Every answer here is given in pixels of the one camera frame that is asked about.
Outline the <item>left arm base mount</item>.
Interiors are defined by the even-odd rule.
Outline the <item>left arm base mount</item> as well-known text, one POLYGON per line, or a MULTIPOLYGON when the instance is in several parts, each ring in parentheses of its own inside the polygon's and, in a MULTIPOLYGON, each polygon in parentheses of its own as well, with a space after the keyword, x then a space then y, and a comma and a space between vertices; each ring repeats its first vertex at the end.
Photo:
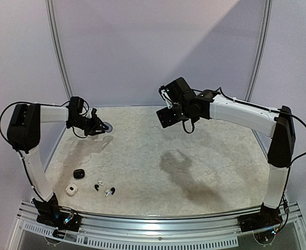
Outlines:
POLYGON ((59 206, 56 196, 52 196, 47 202, 38 201, 33 198, 32 203, 38 211, 36 219, 38 223, 57 228, 58 230, 79 231, 82 216, 76 210, 59 206))

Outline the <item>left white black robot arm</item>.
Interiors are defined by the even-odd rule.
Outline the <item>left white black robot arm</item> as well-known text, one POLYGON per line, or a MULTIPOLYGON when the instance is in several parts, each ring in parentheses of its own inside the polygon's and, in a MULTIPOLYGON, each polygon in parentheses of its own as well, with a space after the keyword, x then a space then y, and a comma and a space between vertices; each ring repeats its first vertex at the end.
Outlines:
POLYGON ((112 132, 112 125, 97 116, 97 109, 89 107, 81 97, 73 96, 63 105, 18 101, 13 107, 7 134, 2 135, 22 161, 28 181, 41 202, 57 205, 57 198, 49 185, 40 157, 41 124, 64 122, 67 129, 83 131, 83 139, 112 132))

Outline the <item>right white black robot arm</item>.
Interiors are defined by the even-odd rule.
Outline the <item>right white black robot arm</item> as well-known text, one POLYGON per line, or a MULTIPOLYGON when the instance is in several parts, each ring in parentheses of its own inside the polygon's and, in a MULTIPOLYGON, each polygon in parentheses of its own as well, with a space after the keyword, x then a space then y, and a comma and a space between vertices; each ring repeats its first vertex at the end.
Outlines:
POLYGON ((270 167, 268 187, 261 212, 256 214, 259 227, 267 227, 275 220, 292 164, 295 146, 295 129, 291 110, 259 106, 228 97, 221 90, 204 90, 196 93, 184 78, 180 77, 158 90, 166 107, 156 112, 163 128, 179 122, 190 121, 191 127, 200 119, 227 121, 260 132, 271 138, 267 153, 270 167))

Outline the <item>black earbud charging case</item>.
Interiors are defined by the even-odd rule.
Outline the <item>black earbud charging case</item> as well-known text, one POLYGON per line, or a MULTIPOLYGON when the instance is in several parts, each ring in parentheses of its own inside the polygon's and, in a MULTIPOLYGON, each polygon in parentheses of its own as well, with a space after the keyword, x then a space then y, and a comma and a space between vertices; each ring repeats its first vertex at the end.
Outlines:
POLYGON ((83 169, 76 169, 73 172, 73 178, 74 179, 82 179, 85 177, 85 171, 83 169))

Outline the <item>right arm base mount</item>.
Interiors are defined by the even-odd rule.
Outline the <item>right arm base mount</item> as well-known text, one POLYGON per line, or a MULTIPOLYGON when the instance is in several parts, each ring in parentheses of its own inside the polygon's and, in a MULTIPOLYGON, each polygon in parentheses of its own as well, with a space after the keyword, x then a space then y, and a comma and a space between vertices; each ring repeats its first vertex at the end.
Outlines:
POLYGON ((259 212, 241 215, 237 218, 241 232, 264 232, 276 235, 287 224, 289 214, 283 219, 280 210, 261 208, 259 212))

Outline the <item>purple earbud charging case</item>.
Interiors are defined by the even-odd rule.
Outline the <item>purple earbud charging case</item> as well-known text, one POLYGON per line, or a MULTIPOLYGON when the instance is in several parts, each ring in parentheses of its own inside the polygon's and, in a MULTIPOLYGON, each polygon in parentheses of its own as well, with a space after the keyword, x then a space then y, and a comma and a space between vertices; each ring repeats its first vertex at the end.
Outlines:
POLYGON ((104 122, 103 125, 102 125, 102 128, 104 128, 105 130, 107 130, 106 133, 111 133, 112 130, 113 130, 113 127, 110 123, 108 122, 104 122))

